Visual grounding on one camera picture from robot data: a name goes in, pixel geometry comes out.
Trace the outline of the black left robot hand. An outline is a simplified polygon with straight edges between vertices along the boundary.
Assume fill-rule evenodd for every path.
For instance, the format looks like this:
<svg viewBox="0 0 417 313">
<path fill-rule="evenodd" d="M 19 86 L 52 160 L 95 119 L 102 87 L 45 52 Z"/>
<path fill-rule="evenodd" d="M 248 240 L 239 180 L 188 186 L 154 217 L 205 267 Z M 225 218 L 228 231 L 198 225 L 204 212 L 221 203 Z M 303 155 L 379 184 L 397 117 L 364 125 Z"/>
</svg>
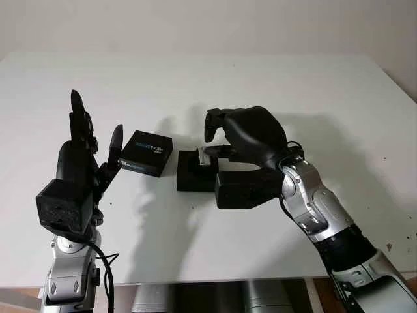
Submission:
<svg viewBox="0 0 417 313">
<path fill-rule="evenodd" d="M 59 151 L 56 178 L 81 193 L 76 196 L 74 204 L 64 209 L 69 214 L 70 225 L 80 231 L 87 227 L 98 202 L 121 168 L 119 157 L 124 132 L 121 124 L 115 127 L 108 160 L 99 166 L 94 157 L 98 152 L 98 141 L 94 136 L 92 119 L 84 108 L 80 93 L 75 89 L 71 90 L 70 102 L 71 138 L 64 142 Z"/>
</svg>

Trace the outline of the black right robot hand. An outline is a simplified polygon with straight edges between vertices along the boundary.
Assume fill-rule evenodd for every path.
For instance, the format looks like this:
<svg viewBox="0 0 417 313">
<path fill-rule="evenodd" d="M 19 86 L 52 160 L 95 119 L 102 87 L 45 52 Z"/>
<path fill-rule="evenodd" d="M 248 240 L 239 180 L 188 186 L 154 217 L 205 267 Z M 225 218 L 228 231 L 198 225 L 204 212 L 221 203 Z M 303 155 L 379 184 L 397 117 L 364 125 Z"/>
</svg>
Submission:
<svg viewBox="0 0 417 313">
<path fill-rule="evenodd" d="M 207 147 L 210 156 L 276 169 L 286 154 L 285 131 L 264 107 L 209 109 L 204 126 L 207 143 L 214 139 L 219 128 L 223 129 L 229 145 Z"/>
</svg>

